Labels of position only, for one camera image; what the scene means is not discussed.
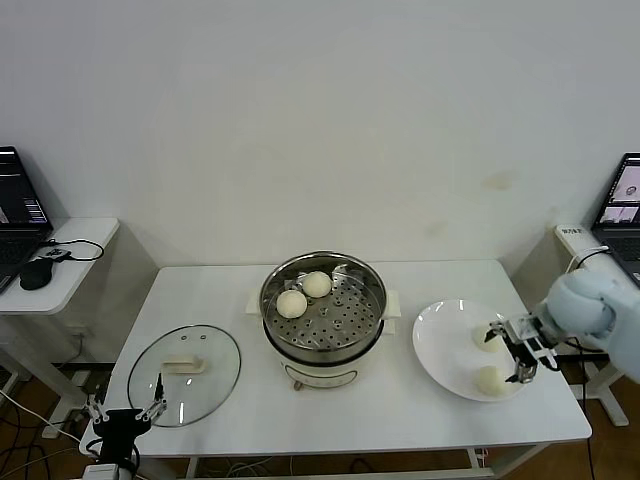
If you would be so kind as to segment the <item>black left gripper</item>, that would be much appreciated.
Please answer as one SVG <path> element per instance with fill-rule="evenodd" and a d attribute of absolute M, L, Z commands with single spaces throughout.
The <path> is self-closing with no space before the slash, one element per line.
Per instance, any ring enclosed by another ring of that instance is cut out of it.
<path fill-rule="evenodd" d="M 104 410 L 103 399 L 97 394 L 87 397 L 85 408 L 93 423 L 93 431 L 100 440 L 100 458 L 130 458 L 138 436 L 150 430 L 166 410 L 162 373 L 156 379 L 153 401 L 142 409 Z"/>

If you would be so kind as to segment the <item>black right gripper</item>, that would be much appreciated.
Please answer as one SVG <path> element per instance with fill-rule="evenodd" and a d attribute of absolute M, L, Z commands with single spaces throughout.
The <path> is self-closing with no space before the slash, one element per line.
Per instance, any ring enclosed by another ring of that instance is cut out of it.
<path fill-rule="evenodd" d="M 503 322 L 492 322 L 486 332 L 483 342 L 488 344 L 497 337 L 505 337 L 506 330 Z M 543 365 L 556 364 L 555 345 L 544 336 L 534 336 L 520 339 L 515 334 L 507 335 L 507 349 L 516 362 L 514 372 L 505 379 L 510 384 L 530 383 L 536 373 L 538 363 Z"/>

